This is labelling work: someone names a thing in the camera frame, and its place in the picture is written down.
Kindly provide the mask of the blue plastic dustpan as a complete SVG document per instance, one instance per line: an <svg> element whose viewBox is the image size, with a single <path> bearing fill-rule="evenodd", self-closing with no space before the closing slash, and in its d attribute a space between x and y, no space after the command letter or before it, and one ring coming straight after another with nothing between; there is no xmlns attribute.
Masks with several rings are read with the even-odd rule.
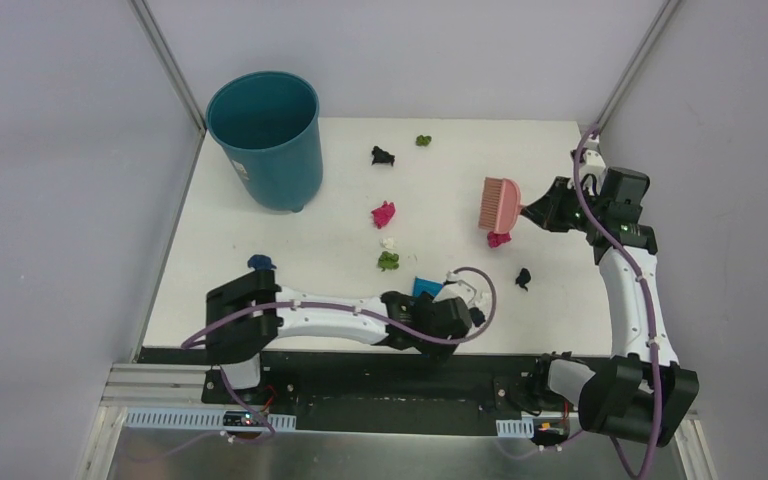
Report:
<svg viewBox="0 0 768 480"><path fill-rule="evenodd" d="M421 297L423 295L436 297L442 290L443 284L440 282L415 277L412 288L413 297Z"/></svg>

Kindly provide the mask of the pink hand brush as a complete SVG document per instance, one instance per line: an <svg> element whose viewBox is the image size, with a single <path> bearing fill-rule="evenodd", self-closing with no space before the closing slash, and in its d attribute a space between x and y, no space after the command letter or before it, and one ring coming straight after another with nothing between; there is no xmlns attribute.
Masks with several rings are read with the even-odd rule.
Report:
<svg viewBox="0 0 768 480"><path fill-rule="evenodd" d="M524 208L521 189L515 181L485 177L478 228L494 234L508 234L514 229Z"/></svg>

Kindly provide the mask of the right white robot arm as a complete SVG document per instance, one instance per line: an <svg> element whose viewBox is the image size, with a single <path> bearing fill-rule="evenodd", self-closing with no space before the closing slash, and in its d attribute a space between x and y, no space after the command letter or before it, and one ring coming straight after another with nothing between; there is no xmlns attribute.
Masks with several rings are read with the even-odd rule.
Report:
<svg viewBox="0 0 768 480"><path fill-rule="evenodd" d="M586 180L556 178L522 215L539 227L585 234L605 284L612 351L596 370L570 353L544 354L527 384L529 400L543 410L566 400L582 428L657 446L672 439L699 393L698 375L680 366L666 332L656 285L657 243L642 225L647 175L609 168L589 189Z"/></svg>

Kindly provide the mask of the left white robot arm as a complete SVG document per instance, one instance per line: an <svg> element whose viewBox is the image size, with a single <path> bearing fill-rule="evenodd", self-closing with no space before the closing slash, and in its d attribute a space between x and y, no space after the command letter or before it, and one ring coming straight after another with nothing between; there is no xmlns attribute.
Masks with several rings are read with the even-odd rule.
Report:
<svg viewBox="0 0 768 480"><path fill-rule="evenodd" d="M208 363L225 372L229 394L248 405L264 394L259 355L275 340L334 338L445 359L486 324L478 295L455 274L435 294L349 299L294 290L272 270L253 271L207 293L205 331L190 343L204 346Z"/></svg>

